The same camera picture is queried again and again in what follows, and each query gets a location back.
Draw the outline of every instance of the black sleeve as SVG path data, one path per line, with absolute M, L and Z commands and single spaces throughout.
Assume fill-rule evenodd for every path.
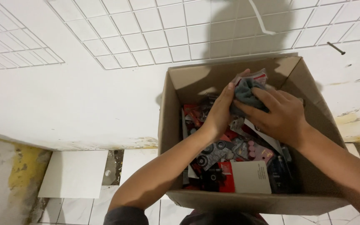
M 122 206 L 109 211 L 104 220 L 104 225 L 148 225 L 144 210 Z

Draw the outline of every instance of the gray rag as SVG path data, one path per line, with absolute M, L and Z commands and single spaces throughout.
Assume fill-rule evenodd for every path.
M 269 112 L 269 109 L 263 104 L 261 100 L 256 98 L 251 89 L 253 87 L 265 90 L 265 87 L 252 78 L 241 79 L 238 86 L 234 89 L 234 98 L 240 102 L 260 109 L 264 112 Z M 230 113 L 237 116 L 245 116 L 245 113 L 237 108 L 233 103 L 230 106 Z

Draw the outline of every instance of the dark shirt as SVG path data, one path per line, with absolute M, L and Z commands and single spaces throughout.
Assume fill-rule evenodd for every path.
M 180 225 L 268 225 L 263 219 L 241 212 L 208 212 L 193 211 L 186 216 Z M 122 206 L 109 211 L 104 225 L 148 225 L 144 210 Z

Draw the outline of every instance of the hand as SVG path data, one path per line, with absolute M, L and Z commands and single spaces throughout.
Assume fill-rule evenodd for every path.
M 243 110 L 249 116 L 248 120 L 262 132 L 298 149 L 305 134 L 312 128 L 305 120 L 302 102 L 281 90 L 253 88 L 252 92 L 270 110 L 269 113 L 237 100 L 234 104 Z
M 229 83 L 216 99 L 207 118 L 199 130 L 208 135 L 211 142 L 217 141 L 231 122 L 230 105 L 234 97 L 234 84 Z

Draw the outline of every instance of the forearm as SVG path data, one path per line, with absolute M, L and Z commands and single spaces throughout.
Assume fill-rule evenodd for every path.
M 303 156 L 332 180 L 360 194 L 359 158 L 312 127 L 303 138 L 301 146 L 296 147 Z
M 112 198 L 109 209 L 146 209 L 161 198 L 187 165 L 213 140 L 200 129 L 136 171 Z

